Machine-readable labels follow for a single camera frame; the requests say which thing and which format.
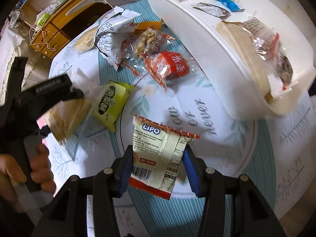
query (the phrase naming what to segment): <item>blue snack package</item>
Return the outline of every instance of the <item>blue snack package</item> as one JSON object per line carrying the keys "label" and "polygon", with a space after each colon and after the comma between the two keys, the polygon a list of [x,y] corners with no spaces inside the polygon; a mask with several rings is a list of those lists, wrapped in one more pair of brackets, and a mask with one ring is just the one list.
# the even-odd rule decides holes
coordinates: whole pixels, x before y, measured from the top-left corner
{"label": "blue snack package", "polygon": [[244,8],[241,7],[238,3],[236,3],[234,0],[216,0],[225,5],[227,8],[229,8],[232,12],[238,12],[243,11]]}

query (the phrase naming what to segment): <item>tablecloth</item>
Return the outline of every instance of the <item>tablecloth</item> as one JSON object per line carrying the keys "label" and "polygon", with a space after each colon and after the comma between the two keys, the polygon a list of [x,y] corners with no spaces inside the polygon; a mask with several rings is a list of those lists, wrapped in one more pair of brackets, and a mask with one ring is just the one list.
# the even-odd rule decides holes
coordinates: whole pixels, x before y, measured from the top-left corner
{"label": "tablecloth", "polygon": [[[160,20],[147,0],[126,5],[142,15],[135,22]],[[96,22],[87,30],[98,25]],[[72,160],[67,151],[47,137],[50,161],[58,188],[72,174],[95,175],[111,166],[132,143],[132,114],[201,135],[191,143],[202,157],[225,175],[250,176],[278,218],[302,196],[316,173],[316,117],[307,92],[294,111],[282,118],[238,122],[226,113],[212,84],[200,71],[170,87],[165,94],[148,74],[136,77],[124,68],[116,72],[97,50],[74,55],[71,41],[53,60],[50,77],[80,69],[89,81],[104,85],[109,80],[133,84],[131,94],[111,133],[93,118]],[[178,41],[172,49],[178,49]],[[205,199],[192,193],[183,167],[170,201],[129,187],[114,200],[121,236],[196,236]],[[226,197],[224,236],[230,232],[230,196]],[[87,226],[93,236],[92,197],[88,197]]]}

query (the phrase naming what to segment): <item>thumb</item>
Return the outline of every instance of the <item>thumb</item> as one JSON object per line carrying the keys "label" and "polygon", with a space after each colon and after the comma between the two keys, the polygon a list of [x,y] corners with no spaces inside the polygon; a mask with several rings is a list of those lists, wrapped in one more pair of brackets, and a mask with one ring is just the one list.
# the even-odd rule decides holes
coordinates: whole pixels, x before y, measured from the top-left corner
{"label": "thumb", "polygon": [[9,176],[18,183],[25,183],[27,180],[16,160],[8,154],[0,155],[0,173]]}

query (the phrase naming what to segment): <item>barcode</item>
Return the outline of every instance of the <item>barcode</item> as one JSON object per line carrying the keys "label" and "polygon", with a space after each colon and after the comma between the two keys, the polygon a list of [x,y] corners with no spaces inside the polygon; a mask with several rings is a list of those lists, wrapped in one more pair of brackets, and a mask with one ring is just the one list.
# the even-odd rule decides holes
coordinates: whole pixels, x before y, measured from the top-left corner
{"label": "barcode", "polygon": [[137,176],[141,180],[148,180],[151,174],[151,170],[134,166],[132,174]]}

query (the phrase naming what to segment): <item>wooden desk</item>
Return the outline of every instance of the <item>wooden desk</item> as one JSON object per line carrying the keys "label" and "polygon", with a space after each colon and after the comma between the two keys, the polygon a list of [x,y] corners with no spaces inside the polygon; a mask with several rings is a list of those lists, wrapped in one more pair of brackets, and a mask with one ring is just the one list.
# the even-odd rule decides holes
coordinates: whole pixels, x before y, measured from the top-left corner
{"label": "wooden desk", "polygon": [[[45,56],[54,58],[58,52],[70,42],[70,40],[86,28],[85,26],[89,22],[84,23],[82,26],[78,26],[78,23],[80,24],[83,20],[87,19],[87,15],[90,14],[91,16],[91,14],[95,15],[95,13],[97,13],[101,16],[111,9],[108,4],[95,3],[89,4],[81,10],[66,16],[66,13],[81,1],[83,0],[67,0],[64,4],[62,4],[62,6],[45,22],[42,27],[43,32],[39,31],[36,34],[33,41],[30,43],[30,46],[36,51],[40,51]],[[91,13],[87,10],[90,7],[93,7],[93,9],[91,9]],[[77,18],[80,17],[81,13],[84,14],[83,19],[76,19],[77,16]],[[50,50],[44,41],[48,42],[49,47],[54,50]]]}

